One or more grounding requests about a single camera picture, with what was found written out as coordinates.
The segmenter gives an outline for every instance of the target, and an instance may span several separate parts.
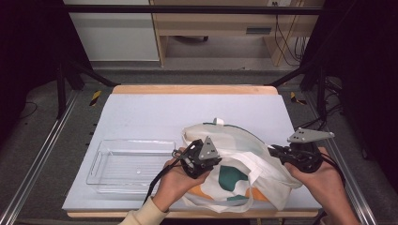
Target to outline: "wire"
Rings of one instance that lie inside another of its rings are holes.
[[[342,108],[343,108],[343,106],[340,103],[335,105],[335,106],[333,106],[333,107],[331,107],[330,109],[327,110],[327,116],[331,116],[331,115],[335,114],[336,112],[338,112]],[[322,117],[317,117],[316,119],[314,119],[314,120],[312,120],[310,122],[307,122],[307,123],[304,123],[302,125],[299,125],[299,126],[295,127],[294,130],[297,130],[298,128],[308,128],[309,126],[315,124],[316,122],[318,122],[321,119],[322,119]],[[326,120],[322,121],[321,125],[318,127],[317,130],[321,130],[322,128],[324,128],[326,126],[326,123],[327,123]]]
[[[173,156],[173,158],[176,158],[176,159],[182,159],[183,154],[184,154],[183,151],[175,149],[175,150],[173,150],[172,156]]]
[[[180,159],[176,159],[172,164],[165,166],[159,173],[158,175],[155,177],[155,179],[153,179],[153,181],[150,183],[149,185],[149,189],[148,192],[146,194],[146,197],[144,199],[144,203],[146,203],[147,199],[149,198],[149,196],[152,194],[153,188],[156,186],[156,184],[158,183],[158,181],[165,175],[167,174],[169,171],[171,171],[176,164],[180,161]]]
[[[328,98],[332,97],[332,96],[338,96],[339,93],[337,92],[331,92],[330,94],[328,94],[327,96],[325,96],[325,100],[328,100]]]
[[[302,2],[303,2],[303,0],[300,0],[300,2],[298,3],[298,5],[300,6],[300,5],[302,4]],[[295,19],[297,18],[297,16],[298,16],[298,15],[295,15],[295,16],[294,16],[293,21],[292,21],[291,24],[290,24],[289,34],[290,34],[290,32],[292,31],[292,29],[293,29],[294,21],[295,21]],[[298,65],[290,64],[290,63],[287,61],[287,59],[286,59],[286,57],[285,57],[285,55],[284,55],[284,53],[283,53],[283,51],[282,51],[282,49],[281,49],[281,46],[279,46],[279,43],[278,43],[278,40],[277,40],[277,37],[276,37],[277,31],[281,34],[281,37],[282,37],[282,39],[283,39],[283,41],[284,41],[284,46],[286,46],[287,50],[289,51],[289,53],[290,53],[290,55],[293,57],[293,59],[294,59],[295,61],[299,62],[299,63],[301,62],[300,59],[298,59],[295,55],[292,54],[292,51],[291,51],[290,48],[289,48],[289,44],[287,43],[287,40],[286,40],[286,38],[284,37],[284,35],[283,35],[283,33],[282,33],[282,30],[281,30],[281,28],[280,28],[280,26],[279,26],[278,14],[275,15],[275,29],[276,29],[276,30],[275,30],[275,33],[274,33],[275,43],[276,43],[278,49],[281,51],[281,54],[282,54],[282,56],[283,56],[284,61],[285,61],[286,64],[289,65],[289,66],[293,66],[293,67],[299,66],[299,64],[298,64]],[[305,48],[305,46],[303,46],[303,45],[301,44],[301,55],[303,55],[303,51],[304,51],[303,48]]]
[[[332,166],[334,169],[336,169],[337,173],[339,173],[340,178],[342,179],[343,186],[345,187],[345,177],[344,177],[342,170],[338,166],[337,162],[333,158],[331,158],[330,156],[328,156],[326,154],[321,153],[321,155],[322,155],[322,160],[324,160],[330,166]]]
[[[286,39],[284,38],[284,35],[283,35],[281,29],[279,28],[278,15],[275,15],[275,28],[276,28],[276,31],[279,31],[279,32],[281,33],[281,36],[282,36],[282,38],[283,38],[283,40],[284,40],[285,45],[287,46],[287,49],[289,50],[289,52],[290,52],[290,54],[292,55],[292,57],[297,61],[297,59],[293,56],[292,52],[290,51],[289,46],[287,45],[287,41],[286,41]],[[284,55],[284,53],[283,53],[283,51],[282,51],[282,49],[281,49],[281,46],[279,46],[278,39],[276,38],[276,31],[275,31],[275,33],[274,33],[275,43],[276,43],[276,46],[278,47],[279,51],[281,51],[281,54],[282,54],[282,57],[283,57],[284,61],[285,61],[286,64],[289,65],[289,66],[292,66],[292,67],[297,67],[297,66],[299,66],[299,65],[290,64],[290,63],[287,61],[286,56]]]
[[[316,220],[314,221],[313,225],[319,225],[321,218],[327,216],[325,210],[322,210],[322,212],[316,217]]]
[[[339,85],[335,84],[332,82],[328,77],[326,78],[326,87],[329,88],[329,90],[333,90],[334,92],[341,93],[342,92],[342,87]]]
[[[301,41],[301,49],[300,49],[301,53],[298,53],[298,43],[299,43],[299,40],[300,40],[301,38],[302,38],[302,41]],[[307,41],[307,38],[306,38],[306,37],[296,37],[296,43],[295,43],[295,56],[296,56],[296,58],[300,61],[300,63],[301,63],[302,57],[304,56],[306,41]]]
[[[21,116],[19,119],[24,119],[24,118],[26,118],[26,117],[32,115],[32,114],[35,113],[35,111],[38,109],[38,104],[36,104],[35,102],[26,101],[25,104],[33,104],[33,105],[35,106],[35,109],[34,109],[32,112],[30,112],[29,114],[24,115],[24,116]]]

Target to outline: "wooden table edge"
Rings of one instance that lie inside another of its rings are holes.
[[[252,94],[278,95],[274,86],[264,85],[118,85],[112,94]]]
[[[68,210],[71,218],[124,218],[128,211],[73,211]],[[175,211],[170,212],[167,218],[314,218],[318,215],[317,209],[308,210],[249,210],[244,213],[216,213],[206,211]]]

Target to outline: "transparent container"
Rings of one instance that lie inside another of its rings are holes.
[[[104,140],[86,183],[99,193],[146,194],[175,148],[172,141]]]

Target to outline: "plastic bag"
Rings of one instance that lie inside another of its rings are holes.
[[[253,200],[270,202],[283,210],[292,188],[301,187],[284,165],[269,154],[267,144],[249,131],[216,118],[213,123],[183,129],[186,145],[210,137],[222,161],[204,184],[194,187],[182,199],[186,205],[215,212],[245,212]]]

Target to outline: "white table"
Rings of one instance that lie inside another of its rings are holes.
[[[102,194],[86,183],[102,140],[170,140],[182,146],[185,127],[212,122],[249,130],[265,143],[288,145],[294,133],[283,99],[273,87],[218,85],[121,85],[109,96],[84,161],[63,209],[73,218],[122,218],[140,208],[144,196]],[[187,207],[182,201],[170,208],[169,218],[290,218],[315,217],[321,206],[306,187],[294,189],[283,211],[256,202],[245,213],[215,213]]]

